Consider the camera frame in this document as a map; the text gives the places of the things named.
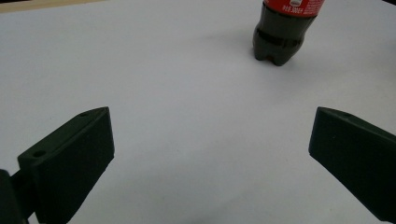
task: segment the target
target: white surface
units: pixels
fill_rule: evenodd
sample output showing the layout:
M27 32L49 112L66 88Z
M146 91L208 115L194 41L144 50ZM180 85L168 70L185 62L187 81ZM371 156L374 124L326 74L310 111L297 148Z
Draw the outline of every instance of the white surface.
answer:
M0 164L108 105L116 157L70 223L380 223L308 155L316 108L396 133L396 10L327 0L258 62L259 0L135 0L0 15Z

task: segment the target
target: red bottle label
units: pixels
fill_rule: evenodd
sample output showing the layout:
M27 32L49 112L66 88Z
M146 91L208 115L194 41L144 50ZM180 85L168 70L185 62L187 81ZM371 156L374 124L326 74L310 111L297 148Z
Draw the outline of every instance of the red bottle label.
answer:
M264 4L283 14L296 17L317 16L324 0L264 0Z

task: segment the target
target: bottle label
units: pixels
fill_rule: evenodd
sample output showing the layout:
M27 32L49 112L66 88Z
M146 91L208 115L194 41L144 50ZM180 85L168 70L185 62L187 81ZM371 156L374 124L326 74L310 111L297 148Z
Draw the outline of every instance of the bottle label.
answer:
M264 0L264 4L277 12L296 16L317 16L324 0Z

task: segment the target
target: screw hole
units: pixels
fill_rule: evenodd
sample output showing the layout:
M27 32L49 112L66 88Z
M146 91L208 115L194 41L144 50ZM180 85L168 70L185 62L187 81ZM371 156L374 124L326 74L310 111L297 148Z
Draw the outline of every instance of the screw hole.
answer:
M35 153L33 154L33 156L36 157L36 158L38 158L38 157L44 156L46 153L47 153L46 151L39 150L39 151L35 152Z

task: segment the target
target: plastic bottle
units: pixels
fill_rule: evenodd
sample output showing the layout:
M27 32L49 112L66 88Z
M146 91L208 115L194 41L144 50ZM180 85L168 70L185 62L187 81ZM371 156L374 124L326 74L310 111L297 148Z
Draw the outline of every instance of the plastic bottle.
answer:
M301 47L308 27L324 0L264 0L262 16L253 36L254 56L277 66L285 64Z

